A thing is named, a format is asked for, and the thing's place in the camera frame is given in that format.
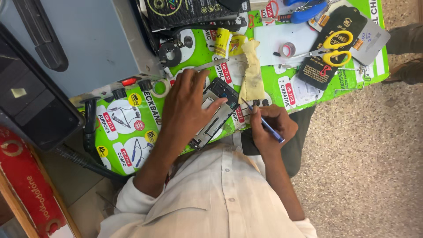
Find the yellow circular badge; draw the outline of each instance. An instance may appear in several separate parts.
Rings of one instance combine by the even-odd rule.
[[[128,97],[128,102],[131,106],[137,107],[141,105],[142,99],[138,93],[133,93]]]
[[[103,158],[105,158],[109,154],[109,151],[107,150],[107,148],[102,145],[97,146],[97,152],[99,153],[100,157],[103,157]]]
[[[153,130],[147,131],[147,133],[144,135],[147,142],[155,143],[157,140],[157,133]]]

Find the hand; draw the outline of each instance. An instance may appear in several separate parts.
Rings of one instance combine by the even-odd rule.
[[[157,143],[178,154],[192,137],[210,122],[216,110],[228,101],[220,98],[207,109],[202,109],[203,85],[210,71],[186,69],[176,76],[176,82],[166,97],[163,107],[162,129]]]
[[[266,122],[278,132],[285,141],[281,144],[263,128],[261,124],[261,116]],[[254,144],[257,146],[260,153],[280,153],[280,149],[284,146],[298,130],[298,125],[289,118],[286,109],[272,104],[267,107],[258,106],[253,107],[250,117],[251,129],[253,130]]]

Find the yellow cloth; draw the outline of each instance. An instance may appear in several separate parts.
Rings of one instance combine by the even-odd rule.
[[[241,85],[241,91],[239,93],[238,103],[244,103],[245,101],[251,101],[256,99],[264,99],[264,84],[261,78],[260,61],[257,58],[255,52],[256,47],[260,42],[251,40],[244,43],[241,47],[247,57],[248,68],[245,70],[245,77]]]

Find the wooden edge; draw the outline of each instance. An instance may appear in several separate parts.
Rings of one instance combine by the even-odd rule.
[[[15,215],[16,219],[21,224],[25,233],[29,238],[40,238],[37,230],[35,229],[32,219],[29,214],[26,212],[26,208],[21,203],[20,199],[16,195],[15,191],[11,187],[8,179],[3,173],[3,170],[0,169],[0,191]]]
[[[65,202],[63,201],[62,197],[60,196],[59,192],[57,191],[56,187],[54,186],[53,182],[50,179],[50,176],[48,175],[46,169],[44,168],[43,164],[40,161],[40,158],[38,154],[35,152],[34,147],[27,143],[27,147],[31,151],[32,157],[34,157],[35,161],[38,164],[38,167],[40,168],[41,173],[43,174],[44,179],[50,184],[50,187],[53,190],[53,195],[57,201],[57,204],[59,204],[60,209],[63,212],[63,215],[65,216],[66,221],[68,222],[69,228],[72,231],[75,238],[82,238],[81,233],[76,226],[74,220],[72,219],[72,216],[69,214],[68,209],[66,208]]]

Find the blue screwdriver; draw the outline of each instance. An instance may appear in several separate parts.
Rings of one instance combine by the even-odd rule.
[[[250,106],[243,98],[241,99],[245,102],[245,104],[247,104],[248,108],[253,111],[253,107]],[[263,117],[261,117],[261,124],[269,130],[269,132],[273,135],[273,137],[275,137],[279,144],[285,141],[285,139],[282,138],[282,136],[280,136],[278,132],[276,132],[272,127],[269,126],[269,124],[263,119]]]

